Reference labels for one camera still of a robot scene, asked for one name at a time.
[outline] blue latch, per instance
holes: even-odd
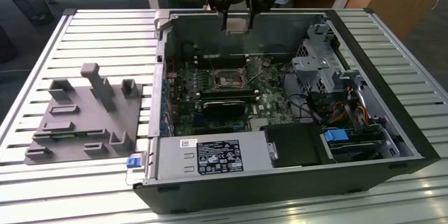
[[[127,168],[138,168],[141,167],[141,157],[129,157],[125,163]]]
[[[347,140],[345,130],[327,130],[323,133],[323,137],[325,137],[326,142]]]

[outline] gray plastic holder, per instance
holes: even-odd
[[[94,63],[81,67],[91,87],[71,87],[67,80],[53,80],[47,90],[51,100],[25,152],[25,164],[127,157],[133,153],[142,85],[131,79],[110,85],[98,70]]]

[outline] power supply label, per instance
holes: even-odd
[[[195,143],[199,175],[243,171],[237,140]]]

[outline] barcode sticker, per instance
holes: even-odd
[[[197,139],[181,139],[179,148],[195,147]]]

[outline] aluminum extrusion table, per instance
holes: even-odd
[[[448,217],[448,94],[374,14],[337,11],[421,128],[441,161],[369,191],[158,216],[126,185],[126,159],[26,166],[50,95],[50,79],[85,86],[79,66],[95,62],[110,84],[143,85],[135,151],[147,146],[155,10],[78,10],[62,16],[0,127],[0,223],[405,223]],[[354,68],[347,50],[341,51]],[[142,170],[127,174],[141,179]]]

